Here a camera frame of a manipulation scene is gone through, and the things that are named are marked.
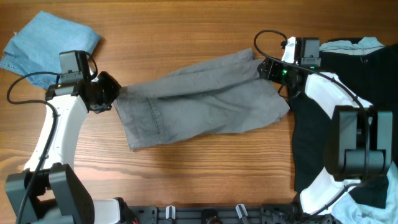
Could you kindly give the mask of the grey shorts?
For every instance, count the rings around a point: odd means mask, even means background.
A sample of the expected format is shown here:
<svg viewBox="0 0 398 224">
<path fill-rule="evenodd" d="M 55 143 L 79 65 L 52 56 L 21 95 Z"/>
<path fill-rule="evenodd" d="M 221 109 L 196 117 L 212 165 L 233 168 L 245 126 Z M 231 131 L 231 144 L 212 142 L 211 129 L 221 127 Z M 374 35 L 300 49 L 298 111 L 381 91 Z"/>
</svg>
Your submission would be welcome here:
<svg viewBox="0 0 398 224">
<path fill-rule="evenodd" d="M 289 106 L 259 78 L 260 63 L 245 49 L 122 87 L 114 106 L 130 150 L 199 134 L 244 133 L 280 120 Z"/>
</svg>

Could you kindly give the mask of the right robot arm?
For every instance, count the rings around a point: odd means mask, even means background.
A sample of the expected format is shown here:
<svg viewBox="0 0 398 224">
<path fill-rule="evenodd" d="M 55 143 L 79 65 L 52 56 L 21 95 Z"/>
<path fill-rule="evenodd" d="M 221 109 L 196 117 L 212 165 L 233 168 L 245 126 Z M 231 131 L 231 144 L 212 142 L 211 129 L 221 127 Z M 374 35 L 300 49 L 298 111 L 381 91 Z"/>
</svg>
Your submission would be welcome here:
<svg viewBox="0 0 398 224">
<path fill-rule="evenodd" d="M 275 58 L 265 59 L 257 70 L 261 79 L 308 96 L 328 116 L 323 169 L 296 195 L 289 207 L 291 220 L 305 222 L 326 215 L 349 191 L 387 174 L 392 154 L 390 111 L 362 101 L 333 73 Z"/>
</svg>

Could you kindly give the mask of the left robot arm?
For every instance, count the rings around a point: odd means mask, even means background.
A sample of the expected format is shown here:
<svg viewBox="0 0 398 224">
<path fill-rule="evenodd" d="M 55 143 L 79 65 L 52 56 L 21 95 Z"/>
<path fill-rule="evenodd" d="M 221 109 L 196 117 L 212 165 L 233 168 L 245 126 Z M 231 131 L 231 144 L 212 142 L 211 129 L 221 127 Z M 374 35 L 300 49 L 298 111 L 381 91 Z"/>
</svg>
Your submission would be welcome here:
<svg viewBox="0 0 398 224">
<path fill-rule="evenodd" d="M 133 223 L 122 198 L 93 200 L 73 166 L 81 126 L 88 113 L 112 108 L 120 84 L 107 72 L 60 75 L 41 102 L 46 117 L 33 154 L 20 173 L 6 179 L 6 195 L 17 223 Z"/>
</svg>

